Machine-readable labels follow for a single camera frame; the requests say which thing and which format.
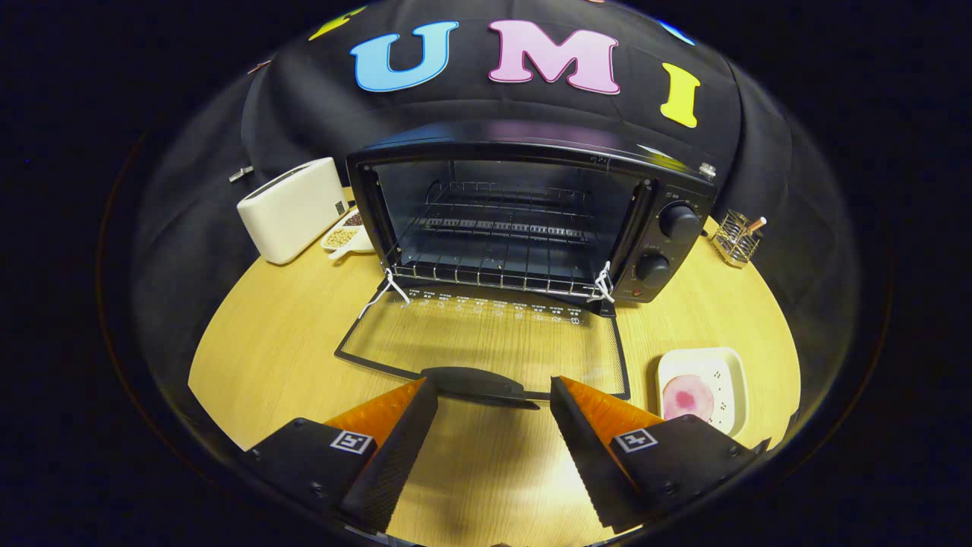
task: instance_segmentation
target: oven control knob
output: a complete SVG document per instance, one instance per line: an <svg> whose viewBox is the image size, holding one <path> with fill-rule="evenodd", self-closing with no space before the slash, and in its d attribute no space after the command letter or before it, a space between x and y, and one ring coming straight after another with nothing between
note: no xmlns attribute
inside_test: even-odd
<svg viewBox="0 0 972 547"><path fill-rule="evenodd" d="M702 232L702 221L692 207L683 203L669 205L661 214L662 234L675 243L690 243Z"/></svg>
<svg viewBox="0 0 972 547"><path fill-rule="evenodd" d="M635 277L649 287L660 287L672 278L672 268L668 259L660 254L649 254L635 265Z"/></svg>

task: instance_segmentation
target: letter m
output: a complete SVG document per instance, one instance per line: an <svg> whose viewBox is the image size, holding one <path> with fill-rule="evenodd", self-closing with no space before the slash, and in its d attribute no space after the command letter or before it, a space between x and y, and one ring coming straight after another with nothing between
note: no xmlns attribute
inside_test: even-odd
<svg viewBox="0 0 972 547"><path fill-rule="evenodd" d="M489 25L500 33L500 66L489 73L490 80L520 84L533 80L526 57L547 83L560 79L576 61L567 83L582 90L616 95L621 88L614 82L611 50L617 40L591 30L577 30L557 45L535 23L527 20L498 20Z"/></svg>

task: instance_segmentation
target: letter u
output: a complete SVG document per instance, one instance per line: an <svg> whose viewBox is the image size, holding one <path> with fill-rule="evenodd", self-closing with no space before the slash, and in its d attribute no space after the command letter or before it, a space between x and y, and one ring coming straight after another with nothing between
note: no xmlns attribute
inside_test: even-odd
<svg viewBox="0 0 972 547"><path fill-rule="evenodd" d="M353 50L355 77L363 90L384 92L411 88L428 82L449 62L449 31L459 26L454 20L424 24L412 31L422 37L422 62L408 70L392 70L389 54L400 36L386 34L359 44Z"/></svg>

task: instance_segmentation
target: pink food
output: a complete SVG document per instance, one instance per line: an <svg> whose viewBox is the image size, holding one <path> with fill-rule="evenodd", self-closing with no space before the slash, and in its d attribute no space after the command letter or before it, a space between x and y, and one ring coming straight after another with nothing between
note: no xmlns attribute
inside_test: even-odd
<svg viewBox="0 0 972 547"><path fill-rule="evenodd" d="M676 376L662 390L662 418L694 414L709 421L714 409L712 389L695 375Z"/></svg>

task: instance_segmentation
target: black fabric backdrop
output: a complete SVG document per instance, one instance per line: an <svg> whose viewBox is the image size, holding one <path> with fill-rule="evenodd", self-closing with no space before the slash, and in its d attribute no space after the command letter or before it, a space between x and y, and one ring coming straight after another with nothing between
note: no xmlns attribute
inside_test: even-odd
<svg viewBox="0 0 972 547"><path fill-rule="evenodd" d="M554 84L539 76L527 84L490 81L499 35L487 25L502 18L534 21L558 43L580 28L615 37L620 95L581 91L566 77ZM395 32L402 38L390 49L390 65L411 67L422 60L421 39L411 30L449 19L460 26L450 35L449 64L436 78L388 93L358 87L355 58L348 54L356 45ZM724 187L717 219L726 208L770 219L754 263L793 331L802 414L819 403L843 364L857 320L854 234L836 179L812 139L738 66L613 4L578 2L566 9L558 0L392 1L368 6L308 41L314 30L202 107L145 188L132 304L144 354L163 388L185 389L209 318L259 256L235 210L239 200L283 171L324 156L335 158L347 184L343 162L350 152L432 121L491 118L622 131L690 166L714 165L715 182ZM696 128L661 115L668 99L662 62L703 82ZM246 165L254 172L230 184L228 176Z"/></svg>

